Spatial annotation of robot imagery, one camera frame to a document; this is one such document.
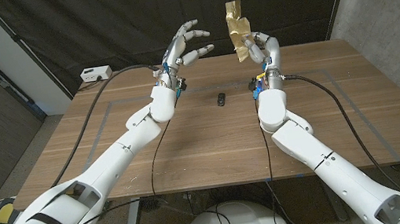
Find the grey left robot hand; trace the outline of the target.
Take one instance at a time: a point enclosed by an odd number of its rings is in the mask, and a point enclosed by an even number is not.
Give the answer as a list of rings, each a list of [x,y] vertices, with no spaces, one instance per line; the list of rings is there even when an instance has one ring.
[[[162,59],[162,68],[155,74],[157,86],[163,86],[172,90],[176,89],[178,83],[177,73],[181,66],[191,66],[199,60],[201,56],[206,55],[214,49],[214,45],[206,45],[200,49],[191,50],[187,54],[185,48],[189,40],[199,37],[209,37],[211,33],[203,30],[192,30],[198,20],[189,20],[179,27],[169,43]]]

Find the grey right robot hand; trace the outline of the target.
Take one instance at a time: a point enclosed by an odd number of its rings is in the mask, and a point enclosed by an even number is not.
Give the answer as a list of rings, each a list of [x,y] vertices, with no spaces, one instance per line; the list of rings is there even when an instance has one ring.
[[[281,70],[281,53],[277,38],[262,32],[253,31],[242,36],[241,42],[247,47],[248,55],[256,63],[268,69]]]

